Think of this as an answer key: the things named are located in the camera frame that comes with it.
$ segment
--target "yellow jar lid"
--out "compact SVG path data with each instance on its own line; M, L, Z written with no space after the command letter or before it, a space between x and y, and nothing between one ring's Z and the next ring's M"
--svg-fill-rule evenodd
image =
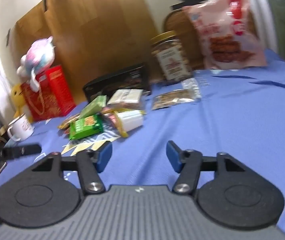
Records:
M170 37L173 37L173 36L176 36L176 32L175 31L170 31L170 32L166 32L166 33L161 33L160 35L157 35L156 37L153 37L150 42L152 43L152 45L160 42L160 41L163 41L167 38L170 38Z

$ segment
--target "large chip bag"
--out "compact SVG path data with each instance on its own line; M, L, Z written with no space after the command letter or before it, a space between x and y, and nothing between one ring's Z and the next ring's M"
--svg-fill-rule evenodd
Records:
M259 40L248 31L249 0L209 0L183 10L199 34L205 68L267 65Z

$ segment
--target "green snack package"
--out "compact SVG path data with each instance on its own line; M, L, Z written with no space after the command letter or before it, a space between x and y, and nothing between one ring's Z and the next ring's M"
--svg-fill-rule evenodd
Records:
M79 119L99 113L106 106L107 96L97 96L80 112Z
M70 125L70 140L81 139L99 132L103 132L102 121L98 115L79 119Z

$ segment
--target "yellow duck toy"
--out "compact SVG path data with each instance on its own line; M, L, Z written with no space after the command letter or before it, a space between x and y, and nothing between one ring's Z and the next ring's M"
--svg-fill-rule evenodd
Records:
M16 108L16 113L13 118L15 119L18 116L21 116L22 114L26 114L28 121L32 123L33 118L23 97L20 85L21 84L17 84L11 89L11 99Z

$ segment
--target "plastic jar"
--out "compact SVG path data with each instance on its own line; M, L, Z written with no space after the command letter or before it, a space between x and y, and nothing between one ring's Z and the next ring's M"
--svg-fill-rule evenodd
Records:
M152 55L157 60L167 85L193 77L186 53L174 31L152 38L151 44Z

